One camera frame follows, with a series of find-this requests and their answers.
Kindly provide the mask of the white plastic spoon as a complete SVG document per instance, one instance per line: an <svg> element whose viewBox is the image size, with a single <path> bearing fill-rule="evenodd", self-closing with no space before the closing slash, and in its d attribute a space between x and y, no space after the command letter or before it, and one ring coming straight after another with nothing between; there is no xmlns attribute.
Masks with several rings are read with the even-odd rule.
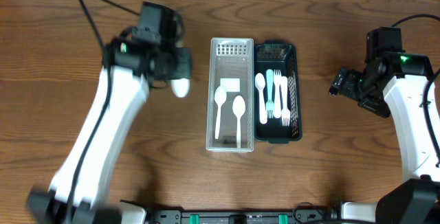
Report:
<svg viewBox="0 0 440 224"><path fill-rule="evenodd" d="M267 112L265 108L265 100L263 90L265 88L265 78L262 73L257 73L254 79L255 87L258 90L258 115L261 124L267 123Z"/></svg>
<svg viewBox="0 0 440 224"><path fill-rule="evenodd" d="M237 96L232 104L233 114L236 116L236 146L241 148L241 117L245 113L245 100Z"/></svg>
<svg viewBox="0 0 440 224"><path fill-rule="evenodd" d="M170 81L171 89L176 97L184 98L188 95L190 90L190 80L187 78L180 78Z"/></svg>

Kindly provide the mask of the white plastic spoon lowest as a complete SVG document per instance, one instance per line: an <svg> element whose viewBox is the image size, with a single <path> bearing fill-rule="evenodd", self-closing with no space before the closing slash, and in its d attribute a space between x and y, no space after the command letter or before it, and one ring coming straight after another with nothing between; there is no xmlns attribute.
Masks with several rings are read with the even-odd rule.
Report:
<svg viewBox="0 0 440 224"><path fill-rule="evenodd" d="M214 101L217 104L217 116L216 116L216 124L215 124L215 134L214 138L219 138L219 131L221 126L221 107L226 101L227 93L224 87L219 86L214 93Z"/></svg>

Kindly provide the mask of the white plastic fork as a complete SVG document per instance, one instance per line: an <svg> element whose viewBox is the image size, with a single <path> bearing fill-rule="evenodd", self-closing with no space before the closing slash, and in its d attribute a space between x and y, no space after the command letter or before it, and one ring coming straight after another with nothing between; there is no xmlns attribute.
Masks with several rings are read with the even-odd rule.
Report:
<svg viewBox="0 0 440 224"><path fill-rule="evenodd" d="M290 123L290 110L288 108L287 94L288 94L288 79L286 76L282 76L280 80L280 90L282 96L283 107L281 109L281 118L283 126L289 126Z"/></svg>
<svg viewBox="0 0 440 224"><path fill-rule="evenodd" d="M267 118L271 119L274 117L274 101L273 96L273 86L274 86L274 71L272 69L266 70L266 83L267 83L267 102L265 104L267 111Z"/></svg>

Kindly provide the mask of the white plastic fork hidden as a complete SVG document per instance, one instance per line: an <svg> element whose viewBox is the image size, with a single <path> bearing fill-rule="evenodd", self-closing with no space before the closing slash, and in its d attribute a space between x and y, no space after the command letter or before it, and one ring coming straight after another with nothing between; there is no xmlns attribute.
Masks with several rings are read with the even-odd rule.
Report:
<svg viewBox="0 0 440 224"><path fill-rule="evenodd" d="M275 94L274 94L274 117L281 117L281 94L280 94L280 85L281 85L281 71L276 69L274 71L274 86L275 86Z"/></svg>

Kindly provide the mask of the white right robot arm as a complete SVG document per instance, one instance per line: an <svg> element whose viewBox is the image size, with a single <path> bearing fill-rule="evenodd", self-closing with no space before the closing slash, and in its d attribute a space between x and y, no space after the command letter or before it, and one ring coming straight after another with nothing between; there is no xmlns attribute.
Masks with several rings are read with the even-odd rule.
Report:
<svg viewBox="0 0 440 224"><path fill-rule="evenodd" d="M377 203L345 202L341 223L439 222L439 113L427 56L384 52L364 71L341 69L330 94L391 117L399 142L402 183Z"/></svg>

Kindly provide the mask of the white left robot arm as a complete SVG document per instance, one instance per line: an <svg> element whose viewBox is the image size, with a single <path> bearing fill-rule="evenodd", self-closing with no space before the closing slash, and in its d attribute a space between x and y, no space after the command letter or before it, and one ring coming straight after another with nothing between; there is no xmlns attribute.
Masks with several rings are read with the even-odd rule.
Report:
<svg viewBox="0 0 440 224"><path fill-rule="evenodd" d="M27 208L37 223L150 223L136 203L106 204L113 170L154 80L188 95L191 53L181 40L164 45L116 38L102 49L98 88L77 140L47 192L32 190Z"/></svg>

